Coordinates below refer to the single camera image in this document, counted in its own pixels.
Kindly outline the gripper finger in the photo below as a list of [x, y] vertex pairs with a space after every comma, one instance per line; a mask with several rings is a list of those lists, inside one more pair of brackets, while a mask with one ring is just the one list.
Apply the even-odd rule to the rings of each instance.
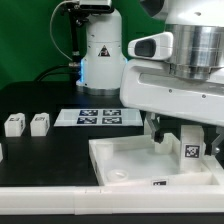
[[217, 137], [214, 140], [208, 140], [206, 143], [205, 154], [215, 156], [220, 152], [220, 144], [224, 141], [224, 127], [216, 127]]

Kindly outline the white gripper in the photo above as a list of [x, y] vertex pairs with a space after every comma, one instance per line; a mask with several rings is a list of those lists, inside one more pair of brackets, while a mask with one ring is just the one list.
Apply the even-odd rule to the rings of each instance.
[[120, 100], [125, 107], [148, 111], [151, 138], [159, 144], [164, 134], [157, 114], [224, 127], [224, 68], [199, 81], [170, 75], [164, 62], [132, 59], [123, 72]]

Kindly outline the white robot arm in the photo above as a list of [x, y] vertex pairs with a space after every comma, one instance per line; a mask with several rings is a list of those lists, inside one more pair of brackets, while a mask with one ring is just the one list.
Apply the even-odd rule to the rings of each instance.
[[224, 0], [140, 0], [165, 22], [133, 40], [132, 59], [115, 62], [103, 45], [83, 60], [83, 87], [117, 92], [126, 107], [224, 128]]

